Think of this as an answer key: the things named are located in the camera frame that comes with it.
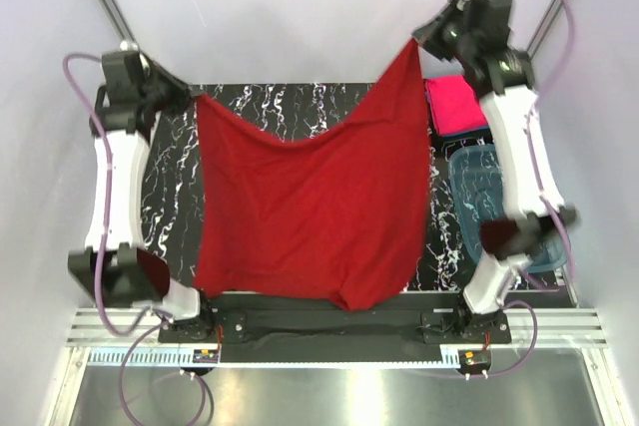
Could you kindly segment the red t shirt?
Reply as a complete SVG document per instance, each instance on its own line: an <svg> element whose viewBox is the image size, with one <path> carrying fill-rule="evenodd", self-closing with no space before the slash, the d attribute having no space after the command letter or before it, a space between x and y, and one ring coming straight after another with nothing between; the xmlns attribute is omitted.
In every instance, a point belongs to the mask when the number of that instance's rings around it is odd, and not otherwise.
<svg viewBox="0 0 639 426"><path fill-rule="evenodd" d="M367 310L403 291L423 250L430 137L409 41L347 118L284 142L197 99L205 214L196 288Z"/></svg>

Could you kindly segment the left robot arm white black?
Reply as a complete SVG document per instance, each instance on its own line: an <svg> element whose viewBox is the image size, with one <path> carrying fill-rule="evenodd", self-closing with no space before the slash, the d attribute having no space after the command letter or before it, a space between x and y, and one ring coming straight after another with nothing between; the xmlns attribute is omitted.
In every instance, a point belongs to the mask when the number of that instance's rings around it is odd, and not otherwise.
<svg viewBox="0 0 639 426"><path fill-rule="evenodd" d="M178 339L200 341L215 328L206 295L172 278L168 265L146 250L142 235L142 184L157 122L179 115L193 96L187 83L124 41L97 58L104 82L96 99L82 95L97 161L94 209L82 249L68 255L68 270L93 298L103 324L110 308L139 307L157 314Z"/></svg>

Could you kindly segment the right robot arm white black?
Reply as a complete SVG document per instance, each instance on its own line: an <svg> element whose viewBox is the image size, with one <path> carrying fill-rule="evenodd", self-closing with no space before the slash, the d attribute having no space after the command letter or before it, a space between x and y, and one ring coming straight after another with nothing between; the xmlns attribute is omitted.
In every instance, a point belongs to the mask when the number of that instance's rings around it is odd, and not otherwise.
<svg viewBox="0 0 639 426"><path fill-rule="evenodd" d="M456 60L487 120L502 173L501 218L479 228L482 254L475 272L442 321L444 332L482 337L516 277L552 237L567 237L577 221L549 166L529 55L509 44L513 0L448 0L413 39L439 60Z"/></svg>

